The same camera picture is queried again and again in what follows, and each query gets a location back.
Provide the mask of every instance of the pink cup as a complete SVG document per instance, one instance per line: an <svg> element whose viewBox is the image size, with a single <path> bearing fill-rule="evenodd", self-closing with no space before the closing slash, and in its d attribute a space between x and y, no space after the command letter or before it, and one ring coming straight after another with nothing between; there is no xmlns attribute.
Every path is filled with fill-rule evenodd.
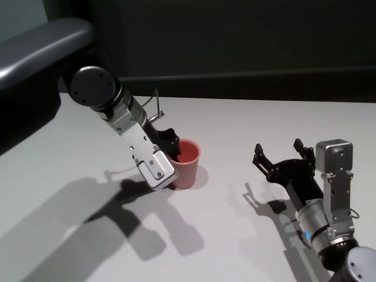
<svg viewBox="0 0 376 282"><path fill-rule="evenodd" d="M170 160L179 174L172 185L178 189L188 189L192 187L196 181L197 166L199 165L201 150L196 142L187 139L181 139L179 146L181 152L177 157L179 163Z"/></svg>

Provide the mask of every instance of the table surface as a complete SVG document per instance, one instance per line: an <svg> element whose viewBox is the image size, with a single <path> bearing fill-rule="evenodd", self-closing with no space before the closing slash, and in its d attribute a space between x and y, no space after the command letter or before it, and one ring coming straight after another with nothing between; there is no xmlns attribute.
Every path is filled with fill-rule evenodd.
<svg viewBox="0 0 376 282"><path fill-rule="evenodd" d="M297 137L353 142L355 235L376 249L375 104L160 98L155 126L202 156L191 189L150 193L121 137L61 97L53 121L0 157L0 281L328 281L286 192L252 164L256 143L272 162L298 157Z"/></svg>

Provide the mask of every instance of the black joint cap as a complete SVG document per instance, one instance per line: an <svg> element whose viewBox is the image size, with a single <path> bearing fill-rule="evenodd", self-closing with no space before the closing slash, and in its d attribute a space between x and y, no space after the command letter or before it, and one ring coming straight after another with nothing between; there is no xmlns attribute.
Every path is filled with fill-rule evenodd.
<svg viewBox="0 0 376 282"><path fill-rule="evenodd" d="M78 104L97 108L115 99L116 82L105 69L86 66L73 75L69 95Z"/></svg>

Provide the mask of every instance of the cup rim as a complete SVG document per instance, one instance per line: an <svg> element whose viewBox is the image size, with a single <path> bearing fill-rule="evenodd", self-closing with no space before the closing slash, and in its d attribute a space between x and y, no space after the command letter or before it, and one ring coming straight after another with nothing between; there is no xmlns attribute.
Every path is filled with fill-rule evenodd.
<svg viewBox="0 0 376 282"><path fill-rule="evenodd" d="M186 138L181 138L179 142L181 142L181 141L185 141L185 142L189 142L189 143L191 143L191 144L192 144L193 146L195 146L196 149L199 151L199 154L198 154L197 157L195 157L193 160L191 160L190 162L186 162L186 163L175 162L175 161L174 161L173 159L171 159L170 157L169 157L169 159L170 159L170 161L171 161L172 163L174 163L175 165L178 165L178 166L187 166L187 165L190 165L191 163L194 163L195 161L197 161L197 160L200 158L200 156L201 156L201 148L200 148L200 146L199 146L195 141L193 141L193 140L186 139Z"/></svg>

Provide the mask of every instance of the dark wall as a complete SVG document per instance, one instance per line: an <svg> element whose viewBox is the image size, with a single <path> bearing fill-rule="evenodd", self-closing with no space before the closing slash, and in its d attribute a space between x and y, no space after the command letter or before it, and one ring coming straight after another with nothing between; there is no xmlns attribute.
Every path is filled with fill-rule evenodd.
<svg viewBox="0 0 376 282"><path fill-rule="evenodd" d="M75 2L125 79L376 64L374 0Z"/></svg>
<svg viewBox="0 0 376 282"><path fill-rule="evenodd" d="M375 100L374 0L44 3L49 19L94 24L100 56L134 94Z"/></svg>

